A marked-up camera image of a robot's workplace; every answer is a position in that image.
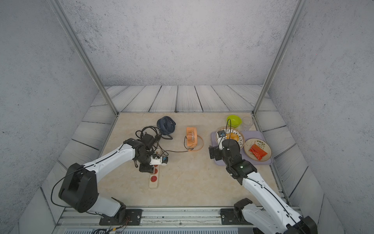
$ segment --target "red package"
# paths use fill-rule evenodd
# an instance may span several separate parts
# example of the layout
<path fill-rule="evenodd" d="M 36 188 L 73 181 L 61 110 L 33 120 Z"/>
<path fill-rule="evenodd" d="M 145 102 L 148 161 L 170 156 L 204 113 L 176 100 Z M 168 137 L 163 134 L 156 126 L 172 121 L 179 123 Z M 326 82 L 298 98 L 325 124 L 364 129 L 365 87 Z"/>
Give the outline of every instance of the red package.
<path fill-rule="evenodd" d="M 253 144 L 249 150 L 256 156 L 258 160 L 261 160 L 265 155 L 267 155 L 267 153 L 256 144 Z"/>

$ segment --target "clear plastic cup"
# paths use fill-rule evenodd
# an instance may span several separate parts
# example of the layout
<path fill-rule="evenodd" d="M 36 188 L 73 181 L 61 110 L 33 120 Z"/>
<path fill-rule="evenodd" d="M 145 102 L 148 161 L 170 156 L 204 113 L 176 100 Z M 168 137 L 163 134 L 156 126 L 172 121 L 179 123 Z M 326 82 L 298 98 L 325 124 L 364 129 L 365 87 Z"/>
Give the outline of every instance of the clear plastic cup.
<path fill-rule="evenodd" d="M 253 119 L 252 117 L 243 117 L 242 118 L 242 124 L 240 125 L 240 129 L 242 131 L 249 131 L 249 129 L 253 125 Z"/>

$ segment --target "metal mounting plate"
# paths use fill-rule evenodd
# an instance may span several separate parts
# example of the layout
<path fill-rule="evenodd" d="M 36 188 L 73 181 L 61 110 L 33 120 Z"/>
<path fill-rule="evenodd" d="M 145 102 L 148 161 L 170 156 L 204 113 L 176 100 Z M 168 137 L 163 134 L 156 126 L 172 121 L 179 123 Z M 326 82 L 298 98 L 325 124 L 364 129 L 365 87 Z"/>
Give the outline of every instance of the metal mounting plate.
<path fill-rule="evenodd" d="M 247 221 L 239 222 L 235 216 L 234 209 L 221 209 L 222 225 L 252 225 Z"/>
<path fill-rule="evenodd" d="M 143 212 L 142 209 L 126 209 L 125 215 L 130 217 L 129 221 L 127 222 L 127 226 L 139 226 L 142 212 Z M 101 226 L 108 225 L 108 223 L 110 223 L 109 219 L 110 217 L 108 216 L 101 217 L 99 225 Z M 111 223 L 111 225 L 122 225 L 122 224 Z"/>

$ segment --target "green bowl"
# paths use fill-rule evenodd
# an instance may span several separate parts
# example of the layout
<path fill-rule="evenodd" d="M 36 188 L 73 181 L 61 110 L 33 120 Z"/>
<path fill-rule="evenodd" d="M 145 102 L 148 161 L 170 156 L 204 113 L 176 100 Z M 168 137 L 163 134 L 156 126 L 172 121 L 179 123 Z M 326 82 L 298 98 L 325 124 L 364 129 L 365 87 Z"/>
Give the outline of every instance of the green bowl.
<path fill-rule="evenodd" d="M 239 125 L 242 124 L 242 119 L 239 118 L 239 116 L 237 115 L 229 115 L 226 119 L 226 121 L 228 121 L 229 119 L 231 119 L 231 127 L 233 128 L 237 128 L 239 127 Z"/>

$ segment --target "blue desk fan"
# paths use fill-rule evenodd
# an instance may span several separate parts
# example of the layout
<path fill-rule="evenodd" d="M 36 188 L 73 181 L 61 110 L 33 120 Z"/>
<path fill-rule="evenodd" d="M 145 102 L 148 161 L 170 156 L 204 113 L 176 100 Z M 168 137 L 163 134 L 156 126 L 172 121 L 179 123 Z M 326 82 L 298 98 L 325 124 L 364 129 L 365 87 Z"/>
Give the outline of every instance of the blue desk fan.
<path fill-rule="evenodd" d="M 172 120 L 169 116 L 164 116 L 157 121 L 157 128 L 160 130 L 161 137 L 165 140 L 173 139 L 170 134 L 174 132 L 176 125 L 177 124 L 174 122 L 174 120 Z"/>

